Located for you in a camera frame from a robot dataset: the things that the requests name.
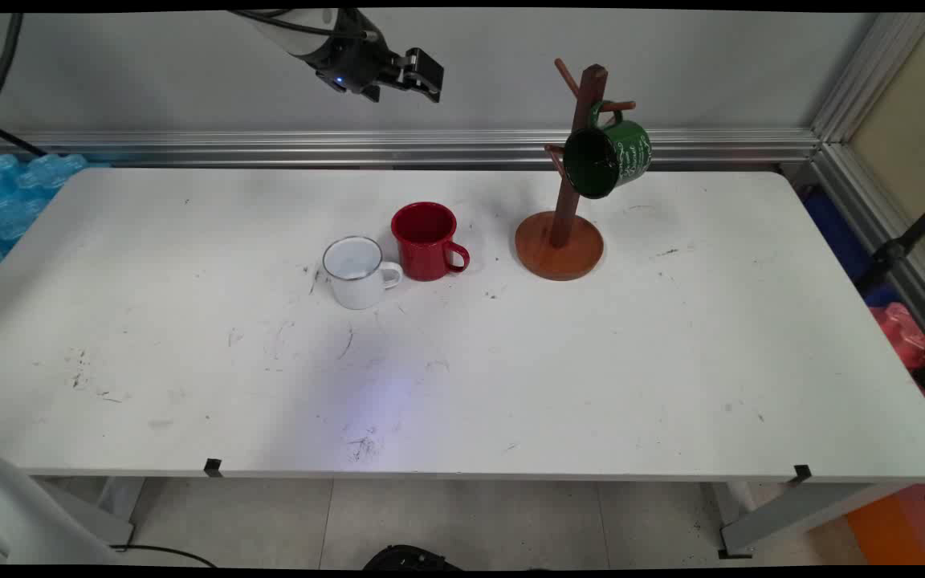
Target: floor tile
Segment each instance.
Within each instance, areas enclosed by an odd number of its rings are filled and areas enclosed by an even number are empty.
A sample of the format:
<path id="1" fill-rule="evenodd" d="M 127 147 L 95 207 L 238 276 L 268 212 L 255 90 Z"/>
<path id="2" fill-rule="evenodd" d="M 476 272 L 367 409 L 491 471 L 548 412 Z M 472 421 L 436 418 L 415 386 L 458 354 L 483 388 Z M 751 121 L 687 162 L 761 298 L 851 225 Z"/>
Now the floor tile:
<path id="1" fill-rule="evenodd" d="M 599 490 L 613 570 L 748 566 L 719 559 L 723 523 L 707 484 L 602 482 Z"/>
<path id="2" fill-rule="evenodd" d="M 321 568 L 409 544 L 463 570 L 606 568 L 593 483 L 337 480 Z"/>
<path id="3" fill-rule="evenodd" d="M 844 519 L 770 543 L 751 560 L 720 560 L 723 520 L 710 484 L 603 482 L 601 505 L 612 568 L 866 563 Z"/>
<path id="4" fill-rule="evenodd" d="M 327 479 L 150 478 L 132 515 L 132 543 L 186 550 L 220 567 L 316 568 L 330 494 Z M 124 556 L 198 564 L 159 552 Z"/>

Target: red mug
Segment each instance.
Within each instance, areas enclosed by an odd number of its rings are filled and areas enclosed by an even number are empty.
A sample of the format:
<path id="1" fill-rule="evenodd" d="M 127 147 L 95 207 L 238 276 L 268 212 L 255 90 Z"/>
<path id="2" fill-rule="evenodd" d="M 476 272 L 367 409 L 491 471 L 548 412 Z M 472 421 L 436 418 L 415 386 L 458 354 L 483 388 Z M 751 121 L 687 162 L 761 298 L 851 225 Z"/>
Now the red mug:
<path id="1" fill-rule="evenodd" d="M 437 202 L 414 202 L 392 217 L 392 234 L 399 242 L 401 270 L 416 281 L 434 281 L 448 271 L 462 273 L 470 253 L 452 242 L 455 215 Z M 451 254 L 459 253 L 462 267 L 453 266 Z"/>

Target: black stand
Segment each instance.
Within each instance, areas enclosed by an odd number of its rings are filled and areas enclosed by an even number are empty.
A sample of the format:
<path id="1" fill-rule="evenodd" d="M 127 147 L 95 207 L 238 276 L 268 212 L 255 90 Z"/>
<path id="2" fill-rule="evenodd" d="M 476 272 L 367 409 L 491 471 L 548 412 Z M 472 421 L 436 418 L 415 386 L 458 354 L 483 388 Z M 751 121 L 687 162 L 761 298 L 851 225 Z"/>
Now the black stand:
<path id="1" fill-rule="evenodd" d="M 923 235 L 925 235 L 925 213 L 915 219 L 915 223 L 911 224 L 909 230 L 904 231 L 902 237 L 884 242 L 880 249 L 873 253 L 873 263 L 870 264 L 870 268 L 867 268 L 866 273 L 855 279 L 855 289 L 866 297 L 877 285 L 883 283 L 884 275 L 890 273 L 895 264 L 909 255 L 913 246 L 923 238 Z"/>

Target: green enamel mug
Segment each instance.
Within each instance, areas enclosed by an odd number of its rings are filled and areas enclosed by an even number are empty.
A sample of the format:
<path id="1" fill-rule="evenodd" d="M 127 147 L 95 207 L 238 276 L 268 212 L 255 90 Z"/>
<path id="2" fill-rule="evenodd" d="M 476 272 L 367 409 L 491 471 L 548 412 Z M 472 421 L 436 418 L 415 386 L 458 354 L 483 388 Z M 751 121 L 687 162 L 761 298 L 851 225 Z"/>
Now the green enamel mug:
<path id="1" fill-rule="evenodd" d="M 598 127 L 605 102 L 591 107 L 587 128 L 570 135 L 563 150 L 566 178 L 581 197 L 607 197 L 613 188 L 645 174 L 652 164 L 652 141 L 640 124 L 623 120 L 617 110 L 612 122 Z"/>

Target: white mug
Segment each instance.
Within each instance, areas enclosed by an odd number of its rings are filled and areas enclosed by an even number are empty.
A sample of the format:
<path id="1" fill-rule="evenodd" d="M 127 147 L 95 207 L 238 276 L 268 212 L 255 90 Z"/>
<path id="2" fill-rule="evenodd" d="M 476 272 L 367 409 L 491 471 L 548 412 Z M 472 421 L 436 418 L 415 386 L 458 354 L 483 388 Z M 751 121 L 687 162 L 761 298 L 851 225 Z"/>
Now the white mug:
<path id="1" fill-rule="evenodd" d="M 371 238 L 346 237 L 324 252 L 324 269 L 331 277 L 334 299 L 350 310 L 364 310 L 381 300 L 385 289 L 401 281 L 401 267 L 383 260 L 381 246 Z M 385 271 L 392 271 L 391 279 Z"/>

